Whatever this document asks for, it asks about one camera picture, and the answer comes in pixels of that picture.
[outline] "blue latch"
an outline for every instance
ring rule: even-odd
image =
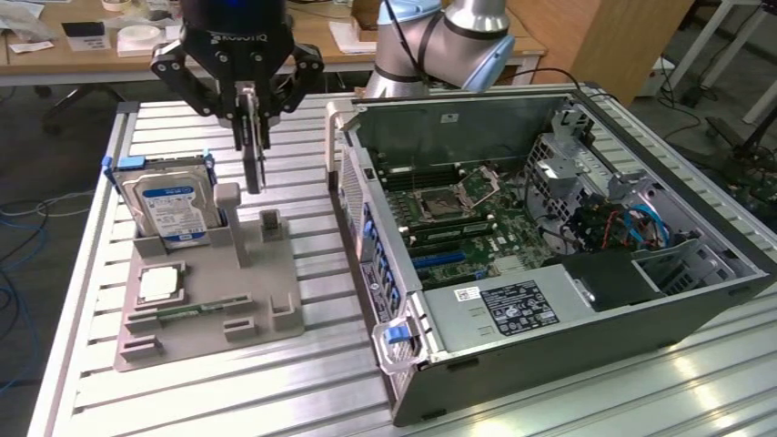
[[[403,341],[409,341],[411,330],[407,326],[395,326],[393,328],[388,328],[384,332],[384,338],[387,339],[388,344],[397,344]]]
[[[139,170],[145,167],[145,157],[123,157],[119,159],[119,170]]]
[[[116,193],[121,194],[121,191],[119,191],[119,185],[116,184],[116,178],[113,177],[113,158],[103,157],[103,162],[100,165],[103,166],[103,174],[111,181],[111,185],[113,185]]]
[[[373,221],[369,220],[367,223],[364,223],[364,237],[367,237],[371,234],[372,230],[373,230]]]

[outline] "metal table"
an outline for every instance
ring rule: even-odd
[[[324,184],[324,105],[312,96],[273,129],[268,190],[240,215],[277,207],[291,219],[307,333],[163,366],[112,370],[135,224],[97,186],[29,435],[517,436],[741,435],[777,432],[777,293],[726,311],[666,350],[620,361],[436,421],[391,425]],[[777,258],[777,238],[612,100],[606,112]],[[123,107],[111,155],[208,148],[221,181],[243,183],[228,130],[180,102]],[[605,132],[594,146],[634,164]]]

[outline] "hard drive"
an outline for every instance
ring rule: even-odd
[[[168,249],[208,244],[207,229],[225,224],[213,201],[212,156],[128,157],[107,167],[140,236],[160,236]]]

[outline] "circuit board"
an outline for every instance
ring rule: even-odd
[[[425,290],[536,269],[553,256],[517,191],[474,167],[457,184],[388,193]]]

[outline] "gray floor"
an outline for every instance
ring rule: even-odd
[[[680,59],[685,54],[698,28],[678,33],[668,47],[666,55]],[[692,71],[701,71],[706,60],[724,44],[714,40],[706,47]],[[746,52],[737,56],[726,74],[717,84],[718,101],[704,100],[693,112],[700,117],[718,116],[729,120],[744,135],[753,129],[740,118],[777,78],[777,66]],[[693,83],[693,77],[680,85],[677,94]],[[177,99],[159,83],[125,84],[116,87],[127,99],[159,101]],[[71,87],[55,87],[55,97],[61,97]],[[8,89],[0,90],[7,95]],[[41,199],[63,193],[91,189],[96,183],[100,160],[112,126],[115,104],[101,95],[88,97],[60,118],[64,132],[48,137],[39,128],[37,118],[53,103],[53,98],[40,99],[33,90],[20,87],[15,96],[0,103],[0,138],[4,159],[0,160],[0,203],[19,199]],[[662,107],[653,99],[640,99],[632,110],[646,124],[665,134],[686,126],[693,120]],[[673,141],[686,147],[706,150],[712,146],[704,135],[705,127],[677,134]],[[770,130],[769,143],[777,144],[777,127]],[[75,199],[57,206],[53,212],[83,208],[88,198]],[[0,436],[24,435],[35,396],[36,379],[41,377],[48,347],[51,345],[60,316],[61,302],[67,291],[71,268],[75,262],[85,215],[52,218],[48,223],[48,244],[35,261],[12,272],[16,286],[29,302],[32,318],[40,333],[41,360],[24,376],[27,385],[0,393]],[[20,220],[33,224],[39,217]],[[24,233],[0,228],[0,253],[5,253]],[[0,313],[0,326],[5,326],[8,314]],[[0,343],[0,380],[13,378],[32,353],[31,335],[23,324]]]

